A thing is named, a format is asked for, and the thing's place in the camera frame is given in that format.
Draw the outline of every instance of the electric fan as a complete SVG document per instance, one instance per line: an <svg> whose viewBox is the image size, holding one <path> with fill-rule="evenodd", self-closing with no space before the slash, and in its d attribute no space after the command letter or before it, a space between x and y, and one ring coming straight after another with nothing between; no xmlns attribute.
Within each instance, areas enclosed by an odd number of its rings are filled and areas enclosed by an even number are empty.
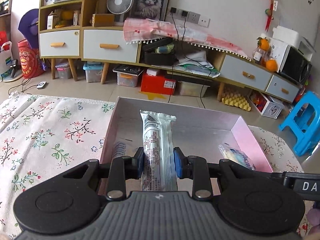
<svg viewBox="0 0 320 240"><path fill-rule="evenodd" d="M124 14L128 12L133 4L133 0L107 0L107 8L113 14L120 14L119 21L115 25L124 25Z"/></svg>

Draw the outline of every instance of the yellow egg tray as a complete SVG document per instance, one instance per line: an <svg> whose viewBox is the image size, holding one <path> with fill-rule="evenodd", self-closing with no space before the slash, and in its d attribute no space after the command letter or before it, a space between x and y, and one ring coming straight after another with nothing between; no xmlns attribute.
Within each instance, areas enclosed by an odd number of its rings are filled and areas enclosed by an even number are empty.
<svg viewBox="0 0 320 240"><path fill-rule="evenodd" d="M238 92L232 92L230 90L223 92L221 101L228 106L236 106L246 111L251 110L247 99Z"/></svg>

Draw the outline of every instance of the black circular joint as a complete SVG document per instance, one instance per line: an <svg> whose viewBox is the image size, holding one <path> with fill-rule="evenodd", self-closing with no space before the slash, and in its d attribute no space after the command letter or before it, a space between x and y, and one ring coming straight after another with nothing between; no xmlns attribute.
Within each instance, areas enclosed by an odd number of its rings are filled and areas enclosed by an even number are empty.
<svg viewBox="0 0 320 240"><path fill-rule="evenodd" d="M37 208L46 213L61 212L70 207L72 203L72 195L61 191L46 192L36 200Z"/></svg>
<svg viewBox="0 0 320 240"><path fill-rule="evenodd" d="M295 230L305 212L297 193L263 177L231 184L220 195L218 208L233 226L264 235Z"/></svg>

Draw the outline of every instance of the black plug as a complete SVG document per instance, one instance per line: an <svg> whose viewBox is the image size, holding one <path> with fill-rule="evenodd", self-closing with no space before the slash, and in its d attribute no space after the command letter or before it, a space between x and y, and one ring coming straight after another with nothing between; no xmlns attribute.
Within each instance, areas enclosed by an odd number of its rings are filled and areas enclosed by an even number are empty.
<svg viewBox="0 0 320 240"><path fill-rule="evenodd" d="M187 17L188 16L188 12L187 11L182 11L182 17Z"/></svg>

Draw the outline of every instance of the white plastic wrapper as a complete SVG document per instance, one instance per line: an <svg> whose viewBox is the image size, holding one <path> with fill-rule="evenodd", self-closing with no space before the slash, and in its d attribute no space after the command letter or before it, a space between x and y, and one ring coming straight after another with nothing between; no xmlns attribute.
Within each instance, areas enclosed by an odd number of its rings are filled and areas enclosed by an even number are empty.
<svg viewBox="0 0 320 240"><path fill-rule="evenodd" d="M252 160L243 151L230 148L227 145L219 145L219 150L226 159L239 163L250 170L256 170Z"/></svg>
<svg viewBox="0 0 320 240"><path fill-rule="evenodd" d="M171 122L175 116L140 110L143 120L143 191L177 191Z"/></svg>

